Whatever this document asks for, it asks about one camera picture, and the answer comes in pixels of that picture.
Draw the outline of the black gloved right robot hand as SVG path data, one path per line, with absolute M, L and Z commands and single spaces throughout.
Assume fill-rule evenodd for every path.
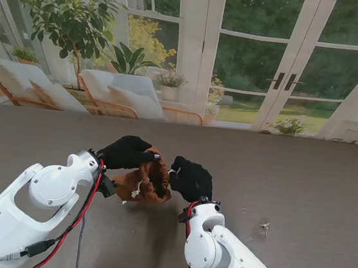
M 212 177 L 200 164 L 177 156 L 168 174 L 171 189 L 179 192 L 187 202 L 195 202 L 202 197 L 211 201 Z

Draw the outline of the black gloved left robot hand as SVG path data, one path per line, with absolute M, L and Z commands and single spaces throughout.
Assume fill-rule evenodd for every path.
M 133 169 L 160 159 L 159 154 L 148 151 L 150 148 L 152 145 L 140 137 L 124 136 L 99 150 L 96 156 L 103 161 L 106 169 Z

